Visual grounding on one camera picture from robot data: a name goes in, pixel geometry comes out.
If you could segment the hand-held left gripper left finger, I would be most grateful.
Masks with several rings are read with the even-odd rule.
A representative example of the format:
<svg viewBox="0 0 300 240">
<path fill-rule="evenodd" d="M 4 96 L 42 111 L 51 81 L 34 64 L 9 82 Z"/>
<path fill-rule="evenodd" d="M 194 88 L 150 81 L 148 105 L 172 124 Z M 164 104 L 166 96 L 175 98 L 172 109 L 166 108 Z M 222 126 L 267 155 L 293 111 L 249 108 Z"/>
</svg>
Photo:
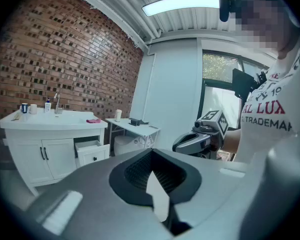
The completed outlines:
<svg viewBox="0 0 300 240">
<path fill-rule="evenodd" d="M 38 197 L 27 214 L 55 240 L 169 240 L 146 192 L 158 170 L 176 182 L 176 153 L 148 148 L 82 166 Z"/>
</svg>

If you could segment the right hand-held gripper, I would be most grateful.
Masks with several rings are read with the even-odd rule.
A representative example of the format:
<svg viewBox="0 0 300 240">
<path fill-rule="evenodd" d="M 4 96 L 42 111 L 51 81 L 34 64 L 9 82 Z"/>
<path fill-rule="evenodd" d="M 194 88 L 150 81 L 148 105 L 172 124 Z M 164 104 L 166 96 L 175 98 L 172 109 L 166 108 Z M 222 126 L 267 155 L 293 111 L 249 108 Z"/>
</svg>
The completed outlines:
<svg viewBox="0 0 300 240">
<path fill-rule="evenodd" d="M 222 110 L 210 110 L 195 121 L 192 131 L 179 136 L 172 145 L 172 151 L 184 155 L 202 153 L 206 159 L 217 160 L 217 152 L 224 146 L 229 128 Z"/>
</svg>

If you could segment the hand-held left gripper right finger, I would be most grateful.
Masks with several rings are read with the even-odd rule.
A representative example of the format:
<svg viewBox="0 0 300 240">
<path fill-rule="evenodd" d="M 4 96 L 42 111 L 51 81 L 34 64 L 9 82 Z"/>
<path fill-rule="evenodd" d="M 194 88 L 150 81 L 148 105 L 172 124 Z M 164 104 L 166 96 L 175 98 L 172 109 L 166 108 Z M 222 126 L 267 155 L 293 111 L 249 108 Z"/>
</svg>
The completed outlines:
<svg viewBox="0 0 300 240">
<path fill-rule="evenodd" d="M 235 193 L 246 175 L 242 162 L 152 150 L 158 183 L 154 210 L 167 214 L 152 230 L 154 240 L 238 240 L 246 204 Z"/>
</svg>

